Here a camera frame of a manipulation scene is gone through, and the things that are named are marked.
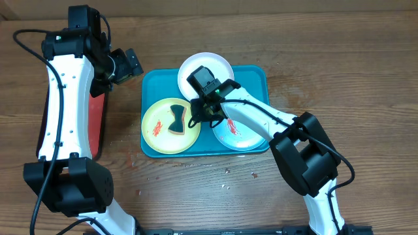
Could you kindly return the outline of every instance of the pink mark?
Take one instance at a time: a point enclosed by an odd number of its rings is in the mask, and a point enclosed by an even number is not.
[[[163,126],[162,126],[162,124],[161,124],[161,121],[160,120],[158,120],[158,122],[157,122],[157,125],[154,127],[154,130],[152,131],[152,134],[155,136],[155,137],[157,137],[157,135],[159,134],[159,132],[161,131],[161,128],[162,128]]]
[[[238,130],[235,127],[235,124],[234,124],[233,120],[228,119],[227,126],[228,126],[229,130],[231,131],[231,133],[233,133],[234,135],[239,134]]]

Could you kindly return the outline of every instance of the pale yellow plate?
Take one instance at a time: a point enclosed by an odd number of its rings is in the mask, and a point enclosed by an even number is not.
[[[174,115],[170,109],[173,104],[182,105],[187,109],[184,116],[184,135],[173,134],[169,131],[171,123],[174,122]],[[183,152],[195,143],[201,131],[200,123],[192,129],[187,126],[190,118],[190,103],[185,100],[167,98],[156,102],[151,105],[142,118],[141,130],[145,142],[159,153]]]

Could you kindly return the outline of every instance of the table surface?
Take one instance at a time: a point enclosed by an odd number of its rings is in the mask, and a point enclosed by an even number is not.
[[[376,234],[418,229],[418,12],[263,14],[109,19],[115,48],[134,48],[146,72],[178,68],[214,52],[232,65],[255,64],[271,105],[316,115],[356,170],[337,190],[347,223]],[[0,234],[27,234],[36,195],[22,178],[35,162],[48,87],[45,66],[12,41],[17,29],[60,30],[67,22],[0,23]],[[20,39],[40,52],[42,34]],[[109,96],[103,155],[115,199],[145,228],[274,228],[307,225],[302,197],[280,176],[272,154],[150,159],[140,148],[143,76]],[[349,170],[338,168],[339,180]],[[74,219],[42,205],[39,234]],[[88,229],[80,225],[69,234]]]

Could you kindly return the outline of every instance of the brown surface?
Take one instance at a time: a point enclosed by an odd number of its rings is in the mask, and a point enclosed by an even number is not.
[[[353,164],[356,180],[338,190],[346,221],[372,225],[376,234],[416,234],[418,12],[120,18],[110,25],[113,46],[134,48],[146,72],[179,67],[202,51],[218,53],[232,65],[262,67],[271,104],[315,114]],[[45,66],[13,43],[11,34],[65,26],[66,21],[0,26],[3,234],[27,234],[36,196],[23,181],[22,168],[36,160],[48,87]],[[20,38],[39,51],[43,35]],[[141,81],[142,76],[111,93],[99,161],[112,172],[115,198],[127,213],[146,228],[308,224],[302,197],[283,181],[269,152],[147,158],[140,148]],[[345,166],[338,171],[340,181],[348,178]],[[42,206],[37,230],[54,234],[72,221]]]
[[[68,6],[85,4],[107,17],[418,10],[418,0],[0,0],[0,13],[11,11],[13,20],[60,20],[67,19]]]

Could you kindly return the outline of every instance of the blue tray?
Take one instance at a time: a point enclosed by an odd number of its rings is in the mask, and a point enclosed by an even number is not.
[[[247,89],[256,99],[269,104],[266,74],[262,68],[255,65],[232,66],[235,80]],[[157,69],[145,75],[142,81],[142,110],[141,121],[150,106],[162,99],[185,99],[177,85],[178,69]],[[144,140],[141,133],[142,151],[149,157],[200,157],[219,155],[244,155],[249,153],[263,153],[268,150],[268,142],[264,141],[259,147],[249,151],[236,151],[225,147],[217,140],[209,123],[202,123],[201,133],[196,142],[187,150],[177,154],[159,153],[152,149]]]

